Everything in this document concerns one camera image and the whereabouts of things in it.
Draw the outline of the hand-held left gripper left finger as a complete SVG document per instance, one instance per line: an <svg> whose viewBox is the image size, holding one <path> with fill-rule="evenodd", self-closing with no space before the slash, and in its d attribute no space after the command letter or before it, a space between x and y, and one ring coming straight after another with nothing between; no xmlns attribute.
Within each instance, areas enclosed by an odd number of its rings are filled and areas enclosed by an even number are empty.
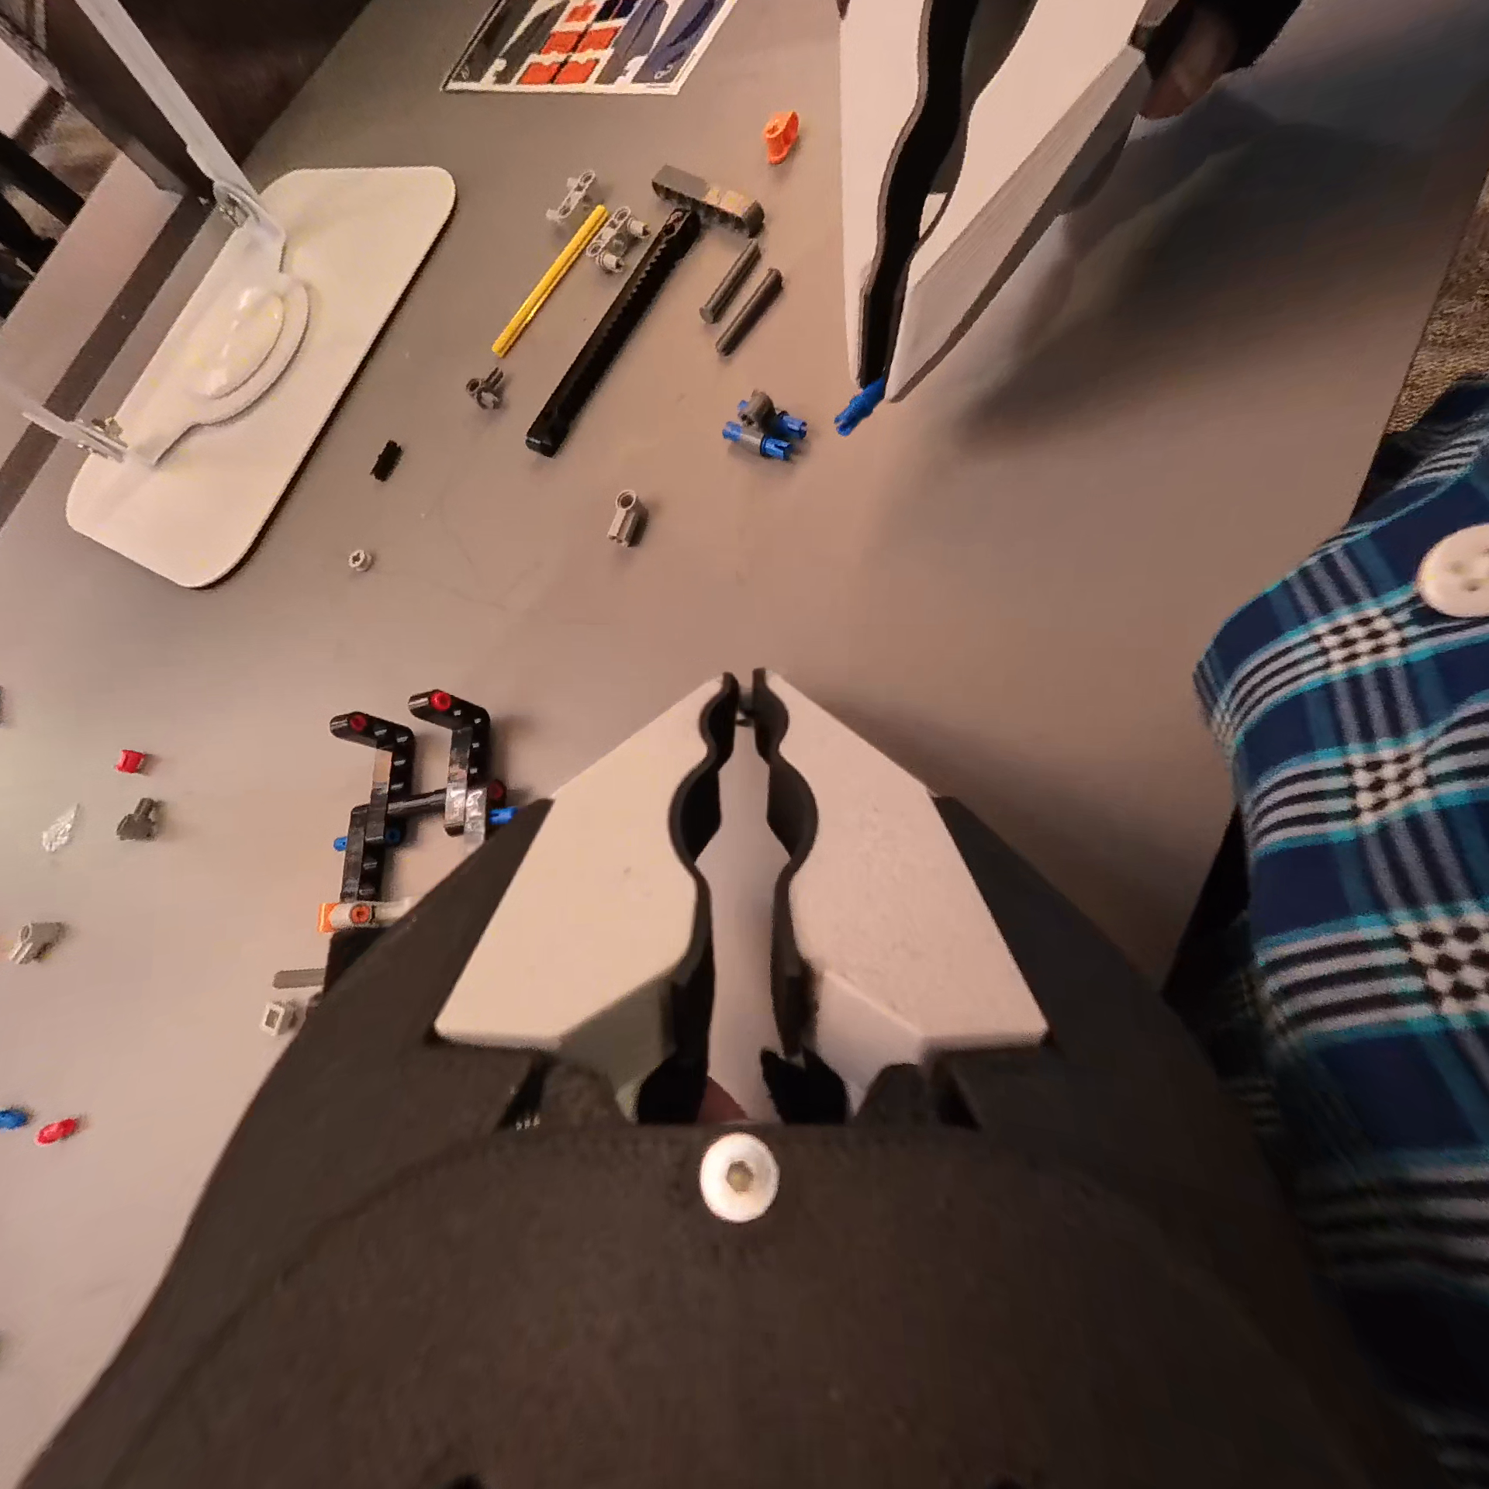
<svg viewBox="0 0 1489 1489"><path fill-rule="evenodd" d="M608 1079L643 1124L688 1124L709 1086L712 897L739 680L695 687L546 799L542 822L434 1031Z"/></svg>

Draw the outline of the dark grey lego beam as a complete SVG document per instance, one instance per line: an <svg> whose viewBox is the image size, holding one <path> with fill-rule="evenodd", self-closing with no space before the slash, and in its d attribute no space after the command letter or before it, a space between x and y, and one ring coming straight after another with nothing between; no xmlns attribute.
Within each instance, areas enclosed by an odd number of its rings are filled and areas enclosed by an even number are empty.
<svg viewBox="0 0 1489 1489"><path fill-rule="evenodd" d="M735 191L675 165L663 165L650 180L656 195L679 209L696 212L709 225L746 237L757 237L766 227L760 202L746 191Z"/></svg>

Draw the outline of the dark wooden chair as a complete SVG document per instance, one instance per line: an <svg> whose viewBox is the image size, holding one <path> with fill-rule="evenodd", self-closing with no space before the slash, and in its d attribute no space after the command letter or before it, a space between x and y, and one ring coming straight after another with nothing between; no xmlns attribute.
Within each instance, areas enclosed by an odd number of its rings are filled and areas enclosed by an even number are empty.
<svg viewBox="0 0 1489 1489"><path fill-rule="evenodd" d="M243 161L361 1L129 1L124 9L228 152ZM101 184L126 159L188 196L140 253L143 294L204 223L181 140L78 3L3 1L3 319Z"/></svg>

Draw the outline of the lego sticker sheet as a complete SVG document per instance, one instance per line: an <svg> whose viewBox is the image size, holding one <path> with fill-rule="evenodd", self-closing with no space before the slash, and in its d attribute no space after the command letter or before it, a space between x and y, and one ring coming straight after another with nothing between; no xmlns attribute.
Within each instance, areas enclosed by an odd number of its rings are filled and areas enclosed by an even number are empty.
<svg viewBox="0 0 1489 1489"><path fill-rule="evenodd" d="M673 97L734 9L734 1L494 1L441 90Z"/></svg>

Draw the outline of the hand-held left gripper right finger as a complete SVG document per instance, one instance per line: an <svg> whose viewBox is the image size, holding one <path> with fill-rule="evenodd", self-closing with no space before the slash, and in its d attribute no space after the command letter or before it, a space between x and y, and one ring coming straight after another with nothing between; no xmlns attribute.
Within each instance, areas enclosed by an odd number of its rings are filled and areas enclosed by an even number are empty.
<svg viewBox="0 0 1489 1489"><path fill-rule="evenodd" d="M1040 1046L1047 1017L932 788L767 668L750 719L787 854L760 1053L780 1120L842 1124L888 1069Z"/></svg>

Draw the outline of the yellow lego axle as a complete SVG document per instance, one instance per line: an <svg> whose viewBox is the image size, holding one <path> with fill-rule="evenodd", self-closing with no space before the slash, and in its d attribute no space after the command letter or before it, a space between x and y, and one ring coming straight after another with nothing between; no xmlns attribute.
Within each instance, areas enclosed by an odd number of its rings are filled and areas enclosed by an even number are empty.
<svg viewBox="0 0 1489 1489"><path fill-rule="evenodd" d="M590 243L608 221L608 207L595 205L586 214L579 228L574 230L563 250L553 258L544 274L537 280L523 303L514 310L509 322L496 335L491 345L491 354L503 360L512 345L521 338L537 312L551 299L556 287L565 280L567 273L586 255Z"/></svg>

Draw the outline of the white board with rounded corners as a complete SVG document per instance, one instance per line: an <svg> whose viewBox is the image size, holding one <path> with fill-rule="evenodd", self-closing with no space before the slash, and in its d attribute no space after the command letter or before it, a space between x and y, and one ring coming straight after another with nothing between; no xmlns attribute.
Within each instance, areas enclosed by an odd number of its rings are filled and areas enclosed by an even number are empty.
<svg viewBox="0 0 1489 1489"><path fill-rule="evenodd" d="M443 168L296 170L248 202L85 457L69 528L184 588L255 547L455 205Z"/></svg>

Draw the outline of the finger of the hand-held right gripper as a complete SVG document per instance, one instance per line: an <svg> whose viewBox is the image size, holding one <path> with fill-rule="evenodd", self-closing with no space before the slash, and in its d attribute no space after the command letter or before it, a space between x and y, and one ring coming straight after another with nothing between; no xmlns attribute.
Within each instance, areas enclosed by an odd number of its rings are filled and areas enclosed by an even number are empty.
<svg viewBox="0 0 1489 1489"><path fill-rule="evenodd" d="M888 381L922 212L961 118L969 1L840 3L844 290L858 386Z"/></svg>
<svg viewBox="0 0 1489 1489"><path fill-rule="evenodd" d="M1147 3L1035 3L966 118L961 166L907 260L893 340L904 400L1037 239L1122 150L1148 88Z"/></svg>

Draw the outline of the white shirt button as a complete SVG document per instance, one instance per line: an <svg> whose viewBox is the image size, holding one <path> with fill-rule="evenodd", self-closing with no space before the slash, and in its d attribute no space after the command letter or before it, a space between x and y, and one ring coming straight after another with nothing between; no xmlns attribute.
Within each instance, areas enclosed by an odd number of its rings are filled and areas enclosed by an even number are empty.
<svg viewBox="0 0 1489 1489"><path fill-rule="evenodd" d="M1483 620L1489 613L1485 523L1441 537L1423 555L1414 588L1423 604L1455 620Z"/></svg>

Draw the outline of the clear acrylic stand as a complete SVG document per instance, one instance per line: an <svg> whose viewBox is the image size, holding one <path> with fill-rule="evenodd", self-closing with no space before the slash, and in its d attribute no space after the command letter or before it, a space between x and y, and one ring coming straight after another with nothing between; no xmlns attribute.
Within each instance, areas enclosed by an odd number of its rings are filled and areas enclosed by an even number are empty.
<svg viewBox="0 0 1489 1489"><path fill-rule="evenodd" d="M188 312L186 349L163 383L165 423L145 439L129 443L113 420L64 418L9 377L3 399L32 425L87 453L149 468L191 429L228 422L269 391L305 338L308 290L285 269L285 228L124 5L80 9L211 184L216 212L234 227L220 257L227 271L205 310Z"/></svg>

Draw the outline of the grey connector with blue pins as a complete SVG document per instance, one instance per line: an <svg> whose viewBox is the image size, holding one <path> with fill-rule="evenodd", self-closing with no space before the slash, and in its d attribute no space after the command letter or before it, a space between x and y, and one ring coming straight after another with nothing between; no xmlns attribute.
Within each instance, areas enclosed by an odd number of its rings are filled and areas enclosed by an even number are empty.
<svg viewBox="0 0 1489 1489"><path fill-rule="evenodd" d="M737 414L721 425L721 438L762 459L790 461L808 438L808 425L780 407L766 390L757 388L737 402Z"/></svg>

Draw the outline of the long black lego rack beam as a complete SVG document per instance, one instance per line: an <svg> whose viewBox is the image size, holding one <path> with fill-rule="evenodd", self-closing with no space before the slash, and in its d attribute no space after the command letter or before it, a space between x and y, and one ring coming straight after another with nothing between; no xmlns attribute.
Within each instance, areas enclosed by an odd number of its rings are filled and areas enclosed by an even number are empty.
<svg viewBox="0 0 1489 1489"><path fill-rule="evenodd" d="M641 253L638 266L528 425L526 448L532 453L549 459L562 450L586 402L700 232L702 214L696 209L675 209L664 219L657 239Z"/></svg>

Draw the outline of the person's right hand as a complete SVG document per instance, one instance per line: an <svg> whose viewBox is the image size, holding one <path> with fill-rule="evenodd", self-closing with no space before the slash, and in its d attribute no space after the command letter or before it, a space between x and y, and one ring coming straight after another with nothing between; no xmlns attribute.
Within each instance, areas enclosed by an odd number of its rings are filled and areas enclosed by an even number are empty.
<svg viewBox="0 0 1489 1489"><path fill-rule="evenodd" d="M1145 120L1168 120L1198 102L1230 69L1237 51L1235 28L1209 5L1200 5L1156 74L1141 106Z"/></svg>

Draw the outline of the black lego chassis assembly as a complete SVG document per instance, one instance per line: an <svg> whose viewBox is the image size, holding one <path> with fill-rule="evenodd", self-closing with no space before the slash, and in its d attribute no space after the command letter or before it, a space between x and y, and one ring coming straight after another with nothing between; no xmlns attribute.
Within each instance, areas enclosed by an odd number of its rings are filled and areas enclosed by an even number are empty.
<svg viewBox="0 0 1489 1489"><path fill-rule="evenodd" d="M337 712L328 732L344 742L372 749L376 762L365 803L353 806L340 838L340 895L321 904L317 930L335 936L390 925L406 911L384 897L384 870L393 849L425 820L475 851L494 829L512 822L507 787L493 774L491 712L445 689L413 695L407 712L441 732L448 762L438 790L416 790L416 735L409 725L367 710Z"/></svg>

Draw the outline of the blue plaid shirt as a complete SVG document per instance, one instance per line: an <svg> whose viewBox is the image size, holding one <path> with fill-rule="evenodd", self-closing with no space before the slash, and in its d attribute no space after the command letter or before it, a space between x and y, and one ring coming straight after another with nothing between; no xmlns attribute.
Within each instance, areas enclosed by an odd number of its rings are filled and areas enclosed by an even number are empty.
<svg viewBox="0 0 1489 1489"><path fill-rule="evenodd" d="M1487 1482L1487 618L1414 579L1482 523L1483 374L1221 624L1195 684L1234 815L1164 987L1453 1485Z"/></svg>

